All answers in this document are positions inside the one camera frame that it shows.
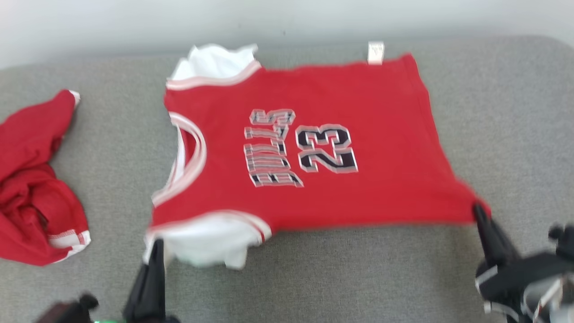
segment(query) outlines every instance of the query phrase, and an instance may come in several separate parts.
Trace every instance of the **number 2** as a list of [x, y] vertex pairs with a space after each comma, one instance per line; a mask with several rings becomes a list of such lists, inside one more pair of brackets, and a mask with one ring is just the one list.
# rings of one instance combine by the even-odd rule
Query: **number 2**
[[[297, 146], [302, 150], [299, 153], [299, 165], [306, 172], [318, 172], [318, 164], [337, 173], [358, 172], [357, 163], [351, 144], [349, 130], [341, 125], [299, 126], [295, 130]], [[315, 145], [329, 145], [333, 149], [330, 155]]]

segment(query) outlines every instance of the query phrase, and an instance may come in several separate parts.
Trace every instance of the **basketball jersey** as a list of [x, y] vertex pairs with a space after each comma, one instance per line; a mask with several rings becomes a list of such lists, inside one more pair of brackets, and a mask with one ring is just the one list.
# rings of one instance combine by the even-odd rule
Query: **basketball jersey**
[[149, 247], [241, 268], [279, 230], [474, 221], [411, 55], [267, 70], [255, 49], [194, 48], [168, 80], [179, 150]]

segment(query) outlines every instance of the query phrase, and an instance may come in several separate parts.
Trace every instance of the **clothing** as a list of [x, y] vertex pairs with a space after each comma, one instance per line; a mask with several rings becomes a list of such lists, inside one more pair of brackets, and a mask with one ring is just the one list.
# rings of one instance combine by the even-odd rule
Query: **clothing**
[[253, 51], [195, 48], [168, 80], [179, 151], [148, 244], [241, 268], [278, 230], [474, 221], [411, 55], [273, 71]]
[[80, 201], [48, 164], [79, 100], [63, 90], [0, 125], [1, 258], [44, 266], [91, 241]]

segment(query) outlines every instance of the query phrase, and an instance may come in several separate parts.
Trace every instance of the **red fabric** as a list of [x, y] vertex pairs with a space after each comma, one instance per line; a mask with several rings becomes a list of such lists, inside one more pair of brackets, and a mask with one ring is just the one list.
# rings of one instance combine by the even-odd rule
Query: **red fabric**
[[[207, 161], [189, 187], [156, 205], [152, 227], [217, 210], [253, 214], [274, 232], [474, 222], [472, 204], [478, 197], [458, 180], [441, 149], [429, 95], [410, 55], [381, 66], [260, 69], [231, 86], [168, 90], [165, 105], [201, 130]], [[278, 125], [253, 124], [254, 110], [295, 113], [284, 144], [288, 171], [301, 187], [256, 187], [251, 180], [244, 146], [269, 145], [270, 139], [247, 138], [247, 128]], [[173, 116], [172, 121], [184, 130]], [[346, 148], [353, 150], [357, 171], [336, 174], [322, 164], [316, 172], [303, 170], [297, 130], [322, 125], [348, 129], [352, 141]], [[334, 137], [323, 144], [311, 141], [333, 157]]]
[[57, 262], [72, 248], [54, 248], [49, 238], [88, 230], [80, 201], [47, 163], [60, 146], [74, 107], [74, 96], [63, 90], [0, 125], [2, 258], [36, 266]]

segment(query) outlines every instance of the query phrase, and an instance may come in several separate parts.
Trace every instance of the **gray tabletop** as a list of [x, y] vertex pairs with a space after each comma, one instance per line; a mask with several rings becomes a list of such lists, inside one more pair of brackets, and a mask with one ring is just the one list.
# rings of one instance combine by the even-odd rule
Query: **gray tabletop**
[[[389, 42], [410, 51], [456, 173], [492, 206], [524, 252], [574, 215], [574, 51], [539, 37]], [[366, 59], [366, 44], [261, 48], [268, 68]], [[93, 319], [119, 318], [138, 270], [152, 192], [165, 183], [176, 132], [162, 98], [185, 53], [116, 57], [0, 71], [0, 119], [51, 98], [82, 95], [52, 160], [82, 201], [92, 243], [45, 268], [0, 260], [1, 322], [32, 322], [57, 299], [99, 298]], [[390, 226], [280, 233], [242, 271], [167, 272], [167, 308], [183, 322], [501, 322], [482, 312], [476, 229]]]

